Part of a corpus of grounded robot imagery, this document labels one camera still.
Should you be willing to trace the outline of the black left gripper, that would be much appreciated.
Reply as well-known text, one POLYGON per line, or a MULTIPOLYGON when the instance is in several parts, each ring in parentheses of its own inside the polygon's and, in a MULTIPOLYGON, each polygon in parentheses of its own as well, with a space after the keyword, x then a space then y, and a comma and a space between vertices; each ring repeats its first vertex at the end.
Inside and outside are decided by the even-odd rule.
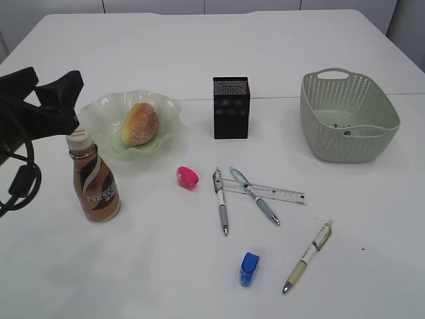
POLYGON ((74 110, 83 88, 80 71, 72 70, 42 86, 38 83, 32 66, 0 79, 1 163, 9 159, 8 152, 15 152, 25 140, 69 135, 80 125, 74 110), (34 89, 40 106, 24 101, 34 89))

